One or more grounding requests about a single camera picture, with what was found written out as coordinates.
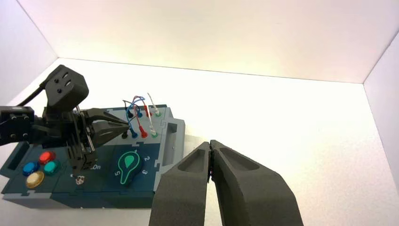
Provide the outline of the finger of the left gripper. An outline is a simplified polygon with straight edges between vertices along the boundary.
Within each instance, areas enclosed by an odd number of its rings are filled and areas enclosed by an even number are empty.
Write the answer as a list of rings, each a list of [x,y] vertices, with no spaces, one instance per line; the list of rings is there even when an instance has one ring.
[[[84,110],[84,123],[86,125],[93,125],[95,123],[106,123],[111,126],[127,126],[128,122],[124,121],[104,109],[90,108]]]
[[[128,124],[99,121],[92,124],[92,142],[100,147],[128,130]]]

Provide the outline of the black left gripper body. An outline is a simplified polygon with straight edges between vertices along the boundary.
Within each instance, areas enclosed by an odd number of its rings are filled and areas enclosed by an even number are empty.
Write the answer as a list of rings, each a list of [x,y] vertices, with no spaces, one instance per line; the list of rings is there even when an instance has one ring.
[[[97,153],[90,137],[83,113],[61,112],[45,107],[41,117],[32,125],[32,143],[42,148],[66,147],[66,155],[73,172],[92,168]]]

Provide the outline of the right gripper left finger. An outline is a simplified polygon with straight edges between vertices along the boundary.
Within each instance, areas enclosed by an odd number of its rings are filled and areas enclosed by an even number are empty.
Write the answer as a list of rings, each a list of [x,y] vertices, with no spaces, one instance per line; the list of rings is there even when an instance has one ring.
[[[204,225],[209,162],[210,144],[203,142],[161,176],[149,225]]]

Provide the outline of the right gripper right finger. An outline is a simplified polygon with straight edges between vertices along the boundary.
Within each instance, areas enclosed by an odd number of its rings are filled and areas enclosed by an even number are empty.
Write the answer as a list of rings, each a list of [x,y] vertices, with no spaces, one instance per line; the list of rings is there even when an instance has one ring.
[[[295,195],[283,177],[213,140],[212,180],[224,226],[302,226]]]

